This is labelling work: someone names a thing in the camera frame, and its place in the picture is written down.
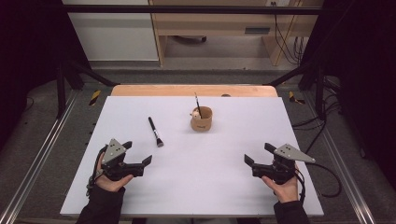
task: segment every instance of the person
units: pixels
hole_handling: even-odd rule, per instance
[[[119,181],[112,181],[105,175],[97,177],[95,185],[90,193],[88,204],[82,209],[76,224],[118,224],[122,208],[125,185],[133,179],[132,175],[127,175]],[[306,224],[309,223],[308,216],[303,205],[298,201],[297,178],[294,177],[283,185],[276,184],[267,176],[262,177],[262,181],[274,191],[279,202],[274,205],[276,221],[279,224]],[[234,222],[224,219],[226,223]],[[207,223],[220,223],[219,220],[210,219]]]

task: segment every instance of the hand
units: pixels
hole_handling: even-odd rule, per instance
[[[99,162],[98,162],[98,166],[96,168],[97,170],[100,170],[102,168],[102,163],[100,161],[103,159],[104,156],[105,156],[105,153],[102,153],[102,155],[100,156]],[[121,180],[112,181],[109,178],[107,178],[107,176],[101,175],[96,179],[95,183],[101,189],[105,189],[105,190],[111,191],[111,192],[118,192],[120,190],[120,188],[122,188],[126,184],[128,184],[129,181],[132,180],[132,178],[134,178],[133,175],[127,175]]]
[[[283,185],[276,184],[272,179],[267,176],[263,176],[262,180],[264,183],[274,191],[276,197],[281,203],[288,203],[298,200],[298,186],[297,177],[293,177]]]

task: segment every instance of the black sleeve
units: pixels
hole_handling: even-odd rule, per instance
[[[90,201],[82,209],[77,224],[118,224],[125,188],[110,192],[93,186]]]
[[[308,216],[300,201],[276,203],[274,205],[276,221],[279,224],[307,224]]]

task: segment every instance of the white tabletop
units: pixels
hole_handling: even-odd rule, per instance
[[[78,172],[67,194],[62,215],[78,216],[88,203],[88,178],[98,151],[111,138],[133,141],[125,162],[152,155],[144,176],[127,186],[121,213],[127,217],[262,217],[274,213],[277,199],[262,180],[253,177],[244,154],[271,164],[265,143],[298,144],[282,99],[278,97],[199,97],[213,110],[212,129],[197,133],[190,126],[194,97],[109,96]],[[164,142],[157,147],[148,117]],[[323,211],[304,163],[304,209],[309,216]]]

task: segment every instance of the white wall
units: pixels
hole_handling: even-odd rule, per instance
[[[63,0],[64,4],[148,5],[147,0]],[[69,13],[90,61],[158,61],[146,14]]]

